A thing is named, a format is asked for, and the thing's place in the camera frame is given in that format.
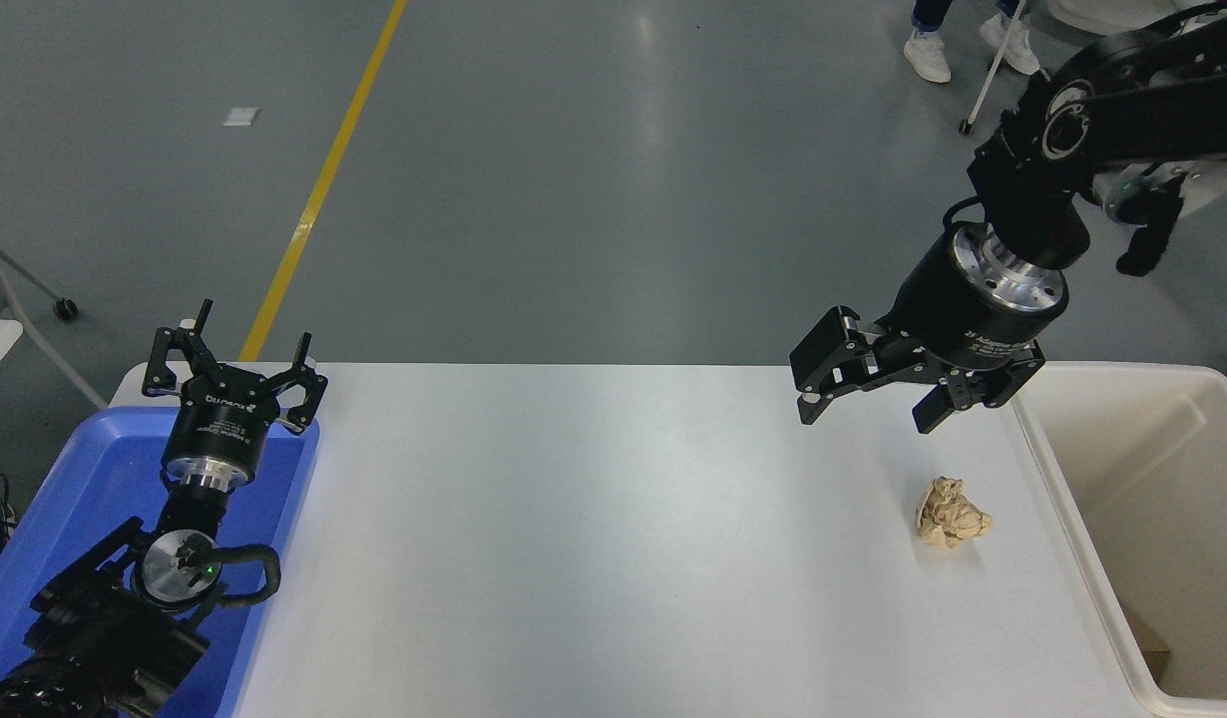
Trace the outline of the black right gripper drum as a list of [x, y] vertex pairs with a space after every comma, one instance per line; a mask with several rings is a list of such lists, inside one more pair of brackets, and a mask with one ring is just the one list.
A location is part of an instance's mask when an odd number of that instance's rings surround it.
[[1065, 311], [1065, 279], [1020, 259], [991, 227], [939, 237], [879, 326], [971, 371], [1001, 368]]

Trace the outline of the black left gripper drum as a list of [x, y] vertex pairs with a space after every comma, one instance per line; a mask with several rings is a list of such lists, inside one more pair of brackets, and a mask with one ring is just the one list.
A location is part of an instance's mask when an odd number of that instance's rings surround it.
[[196, 374], [182, 387], [182, 407], [162, 455], [167, 473], [212, 460], [254, 473], [277, 404], [263, 374], [225, 365], [220, 380]]

